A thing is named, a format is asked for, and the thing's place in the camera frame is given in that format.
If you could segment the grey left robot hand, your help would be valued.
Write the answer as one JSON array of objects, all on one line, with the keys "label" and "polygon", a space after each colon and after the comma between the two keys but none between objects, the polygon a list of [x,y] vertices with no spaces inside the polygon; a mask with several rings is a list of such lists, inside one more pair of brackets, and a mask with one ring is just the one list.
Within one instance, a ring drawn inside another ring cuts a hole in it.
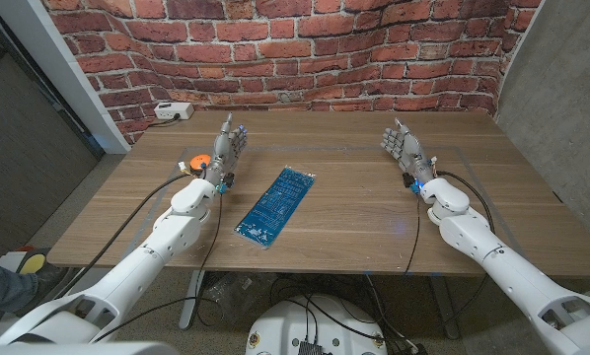
[{"label": "grey left robot hand", "polygon": [[202,178],[212,183],[219,191],[223,185],[231,188],[234,184],[235,169],[246,146],[247,129],[244,125],[235,127],[233,113],[229,112],[214,141],[212,157]]}]

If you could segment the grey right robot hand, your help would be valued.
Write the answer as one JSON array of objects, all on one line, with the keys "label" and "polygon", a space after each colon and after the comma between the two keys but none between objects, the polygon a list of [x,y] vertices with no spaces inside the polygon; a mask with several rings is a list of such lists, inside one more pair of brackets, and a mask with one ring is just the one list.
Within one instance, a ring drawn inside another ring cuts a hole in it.
[{"label": "grey right robot hand", "polygon": [[432,162],[416,136],[397,117],[395,126],[394,129],[385,129],[380,145],[398,162],[404,186],[419,194],[428,182],[435,179]]}]

